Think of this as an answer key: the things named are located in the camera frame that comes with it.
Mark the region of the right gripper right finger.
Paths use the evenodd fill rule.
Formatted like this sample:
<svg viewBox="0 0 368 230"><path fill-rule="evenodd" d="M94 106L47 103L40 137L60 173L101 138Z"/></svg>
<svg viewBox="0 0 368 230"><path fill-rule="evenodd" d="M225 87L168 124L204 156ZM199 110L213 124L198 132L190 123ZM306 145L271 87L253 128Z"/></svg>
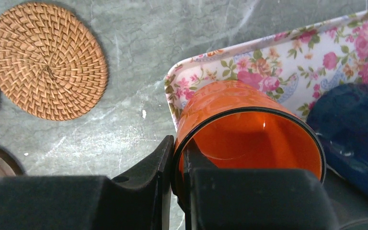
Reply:
<svg viewBox="0 0 368 230"><path fill-rule="evenodd" d="M220 169L191 141L183 151L188 230L336 230L322 183L301 169Z"/></svg>

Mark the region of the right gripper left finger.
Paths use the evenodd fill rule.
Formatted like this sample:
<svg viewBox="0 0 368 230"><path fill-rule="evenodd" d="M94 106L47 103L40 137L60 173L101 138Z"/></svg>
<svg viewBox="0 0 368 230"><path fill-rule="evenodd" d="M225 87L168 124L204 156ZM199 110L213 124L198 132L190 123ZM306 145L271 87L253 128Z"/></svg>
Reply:
<svg viewBox="0 0 368 230"><path fill-rule="evenodd" d="M0 178L0 230L166 230L174 138L106 176Z"/></svg>

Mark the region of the orange glossy mug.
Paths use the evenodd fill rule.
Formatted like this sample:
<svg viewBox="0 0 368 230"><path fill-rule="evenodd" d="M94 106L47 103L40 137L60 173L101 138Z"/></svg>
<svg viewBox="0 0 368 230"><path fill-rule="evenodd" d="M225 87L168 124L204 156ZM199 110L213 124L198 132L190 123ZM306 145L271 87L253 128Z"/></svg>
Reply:
<svg viewBox="0 0 368 230"><path fill-rule="evenodd" d="M181 209L184 150L194 141L222 169L304 169L319 181L326 159L318 136L302 119L239 80L209 83L187 101L176 122L172 191Z"/></svg>

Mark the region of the floral pattern tray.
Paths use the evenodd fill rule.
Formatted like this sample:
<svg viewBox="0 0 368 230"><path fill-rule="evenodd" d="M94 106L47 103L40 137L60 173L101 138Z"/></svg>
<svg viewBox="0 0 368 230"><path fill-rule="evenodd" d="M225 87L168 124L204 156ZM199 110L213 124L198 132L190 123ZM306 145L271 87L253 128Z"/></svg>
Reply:
<svg viewBox="0 0 368 230"><path fill-rule="evenodd" d="M368 11L218 49L176 63L164 84L173 123L203 86L240 80L305 119L325 92L368 83Z"/></svg>

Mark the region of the woven orange coaster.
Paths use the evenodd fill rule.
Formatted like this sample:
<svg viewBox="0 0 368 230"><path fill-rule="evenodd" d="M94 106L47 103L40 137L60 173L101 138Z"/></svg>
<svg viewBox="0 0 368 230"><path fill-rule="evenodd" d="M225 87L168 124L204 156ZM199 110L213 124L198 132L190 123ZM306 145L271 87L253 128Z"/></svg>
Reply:
<svg viewBox="0 0 368 230"><path fill-rule="evenodd" d="M0 15L0 90L22 110L72 120L97 105L107 82L99 42L71 11L26 2Z"/></svg>

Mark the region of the navy blue mug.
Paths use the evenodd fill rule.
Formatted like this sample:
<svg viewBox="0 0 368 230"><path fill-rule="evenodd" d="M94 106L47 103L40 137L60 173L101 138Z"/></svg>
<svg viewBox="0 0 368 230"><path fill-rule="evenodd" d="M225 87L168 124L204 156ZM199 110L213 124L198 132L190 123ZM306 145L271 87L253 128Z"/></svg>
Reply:
<svg viewBox="0 0 368 230"><path fill-rule="evenodd" d="M321 141L328 166L368 197L368 83L329 90L306 122Z"/></svg>

